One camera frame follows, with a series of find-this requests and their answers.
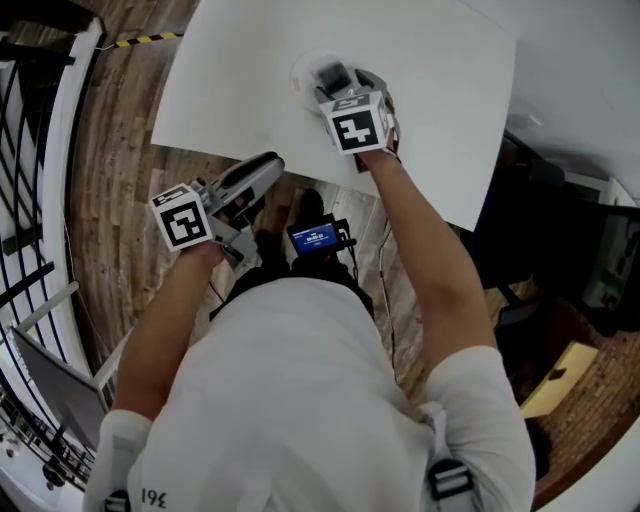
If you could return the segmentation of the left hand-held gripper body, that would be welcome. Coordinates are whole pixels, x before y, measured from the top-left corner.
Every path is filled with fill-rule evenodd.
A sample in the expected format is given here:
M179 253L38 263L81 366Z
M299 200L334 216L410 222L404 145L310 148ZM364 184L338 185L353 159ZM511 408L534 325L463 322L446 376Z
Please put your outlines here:
M219 245L232 268L256 254L253 224L265 207L265 194L285 170L284 160L269 151L227 169L216 180L178 184L149 200L167 248L184 250L202 242ZM247 200L244 222L227 225L214 214L237 197Z

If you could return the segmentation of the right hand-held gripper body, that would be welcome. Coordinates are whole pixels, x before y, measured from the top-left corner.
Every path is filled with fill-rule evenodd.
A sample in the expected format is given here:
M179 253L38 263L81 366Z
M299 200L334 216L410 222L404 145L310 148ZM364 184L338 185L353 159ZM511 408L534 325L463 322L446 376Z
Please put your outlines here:
M352 79L349 88L325 94L317 79L314 89L327 133L341 155L387 150L391 128L386 108L386 99L391 97L387 83L370 71L346 68Z

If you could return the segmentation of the person's right hand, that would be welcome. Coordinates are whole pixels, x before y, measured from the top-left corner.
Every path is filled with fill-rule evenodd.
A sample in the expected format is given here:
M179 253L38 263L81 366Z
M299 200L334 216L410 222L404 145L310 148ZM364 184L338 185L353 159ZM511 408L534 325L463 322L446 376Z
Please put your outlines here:
M386 108L388 111L389 120L391 122L391 128L389 132L389 140L388 140L387 147L394 153L397 153L399 149L399 144L400 144L401 132L400 132L399 122L396 118L396 109L395 109L394 101L391 97L388 97L386 99Z

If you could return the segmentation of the person's left hand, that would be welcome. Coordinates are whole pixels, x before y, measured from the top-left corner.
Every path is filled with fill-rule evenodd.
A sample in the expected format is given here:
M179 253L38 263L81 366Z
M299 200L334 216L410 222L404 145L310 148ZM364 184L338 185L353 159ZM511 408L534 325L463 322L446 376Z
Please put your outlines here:
M243 197L237 197L231 203L221 208L214 214L214 217L227 225L234 225L244 222L244 215L247 207L247 200Z

